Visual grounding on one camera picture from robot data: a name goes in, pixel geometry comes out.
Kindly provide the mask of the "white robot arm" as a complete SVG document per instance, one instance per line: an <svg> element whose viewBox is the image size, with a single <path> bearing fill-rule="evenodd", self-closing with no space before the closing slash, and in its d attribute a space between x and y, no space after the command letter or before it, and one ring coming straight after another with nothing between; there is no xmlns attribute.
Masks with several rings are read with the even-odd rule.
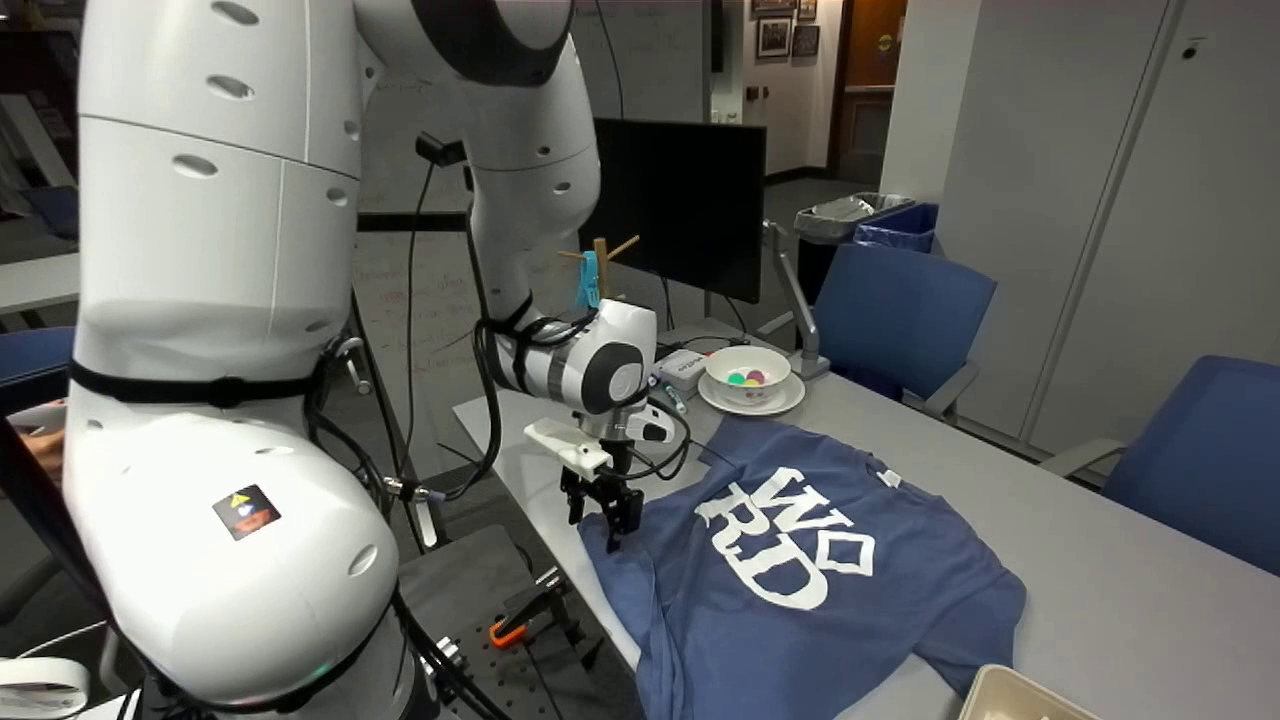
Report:
<svg viewBox="0 0 1280 720"><path fill-rule="evenodd" d="M387 71L446 97L482 376L591 421L647 394L653 314L529 287L600 191L573 0L88 0L64 510L144 663L118 720L431 703L392 523L312 438Z"/></svg>

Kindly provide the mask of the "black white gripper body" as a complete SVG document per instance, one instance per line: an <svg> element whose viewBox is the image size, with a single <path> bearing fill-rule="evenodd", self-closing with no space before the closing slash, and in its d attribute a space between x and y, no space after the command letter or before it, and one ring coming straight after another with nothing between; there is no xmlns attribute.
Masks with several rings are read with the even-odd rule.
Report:
<svg viewBox="0 0 1280 720"><path fill-rule="evenodd" d="M608 523L637 523L642 495L629 484L631 459L641 443L666 443L671 421L656 405L641 405L608 415L576 413L573 423L600 440L613 466L591 482L563 468L558 494L578 484L583 506L595 501Z"/></svg>

